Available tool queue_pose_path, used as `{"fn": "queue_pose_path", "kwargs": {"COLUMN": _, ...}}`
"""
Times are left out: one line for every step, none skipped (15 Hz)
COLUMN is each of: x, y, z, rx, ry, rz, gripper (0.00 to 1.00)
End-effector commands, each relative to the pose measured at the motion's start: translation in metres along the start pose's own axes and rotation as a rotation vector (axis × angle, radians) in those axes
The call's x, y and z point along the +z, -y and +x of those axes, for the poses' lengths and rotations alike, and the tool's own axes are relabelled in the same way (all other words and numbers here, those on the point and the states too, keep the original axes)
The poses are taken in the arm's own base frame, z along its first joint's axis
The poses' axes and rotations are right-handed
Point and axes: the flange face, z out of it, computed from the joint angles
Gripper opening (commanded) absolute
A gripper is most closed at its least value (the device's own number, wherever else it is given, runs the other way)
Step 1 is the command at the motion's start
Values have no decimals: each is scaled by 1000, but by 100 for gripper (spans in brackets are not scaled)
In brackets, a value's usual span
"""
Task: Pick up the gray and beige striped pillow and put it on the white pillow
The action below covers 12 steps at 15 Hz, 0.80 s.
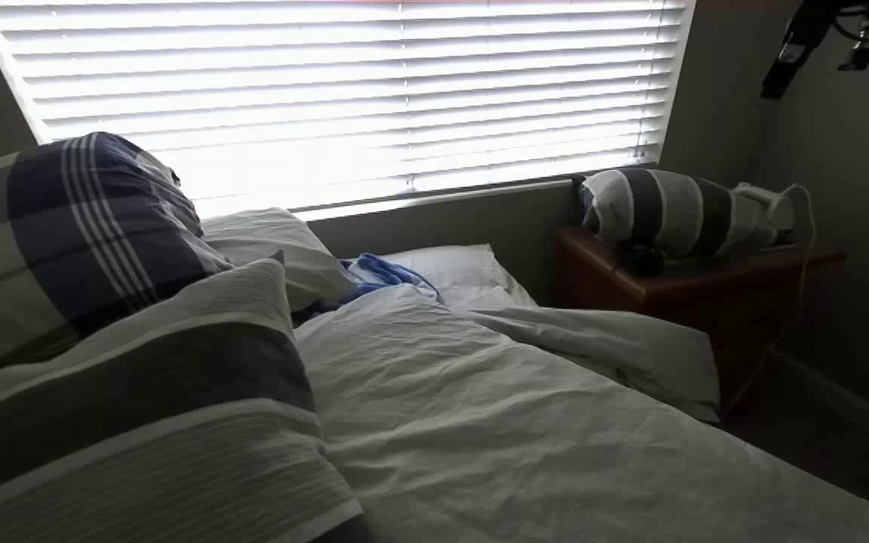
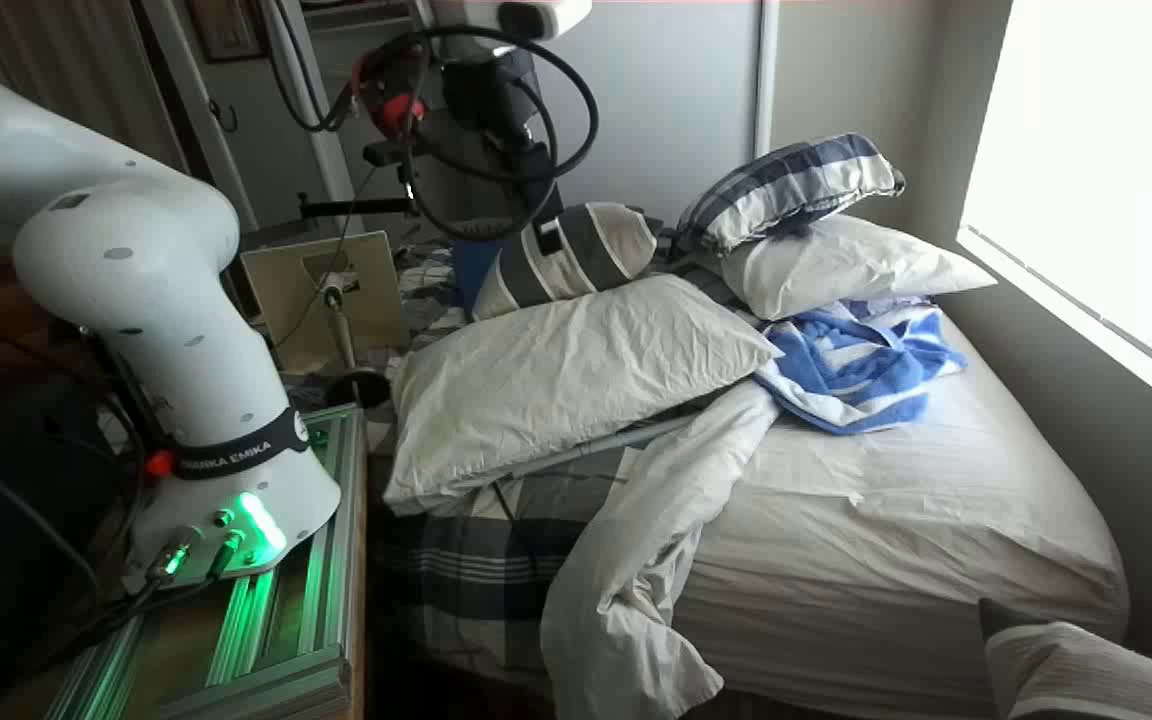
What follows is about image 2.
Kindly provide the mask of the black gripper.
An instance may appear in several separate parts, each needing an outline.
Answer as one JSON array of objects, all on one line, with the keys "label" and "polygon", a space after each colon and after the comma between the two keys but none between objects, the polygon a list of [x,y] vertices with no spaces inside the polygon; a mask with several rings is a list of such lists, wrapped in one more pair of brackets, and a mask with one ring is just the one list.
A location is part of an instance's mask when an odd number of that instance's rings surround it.
[{"label": "black gripper", "polygon": [[541,112],[537,63],[524,53],[448,63],[445,107],[450,145],[440,159],[466,181],[496,186],[513,200],[513,229],[559,209],[550,120]]}]

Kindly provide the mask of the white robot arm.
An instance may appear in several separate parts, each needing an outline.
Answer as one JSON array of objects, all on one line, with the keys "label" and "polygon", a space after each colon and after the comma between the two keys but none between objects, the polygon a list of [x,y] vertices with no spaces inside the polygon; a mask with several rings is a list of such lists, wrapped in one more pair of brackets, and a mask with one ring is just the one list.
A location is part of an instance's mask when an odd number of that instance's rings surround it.
[{"label": "white robot arm", "polygon": [[336,516],[277,361],[220,286],[241,254],[222,191],[0,83],[0,226],[24,294],[95,333],[169,433],[130,586],[250,575]]}]

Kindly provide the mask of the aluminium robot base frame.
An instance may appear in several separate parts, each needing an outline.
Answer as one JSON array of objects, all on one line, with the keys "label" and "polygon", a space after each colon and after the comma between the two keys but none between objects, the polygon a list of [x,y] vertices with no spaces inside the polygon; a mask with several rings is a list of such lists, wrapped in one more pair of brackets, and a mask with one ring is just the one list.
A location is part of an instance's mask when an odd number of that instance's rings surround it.
[{"label": "aluminium robot base frame", "polygon": [[363,720],[363,412],[312,412],[340,513],[277,571],[130,615],[64,667],[42,720]]}]

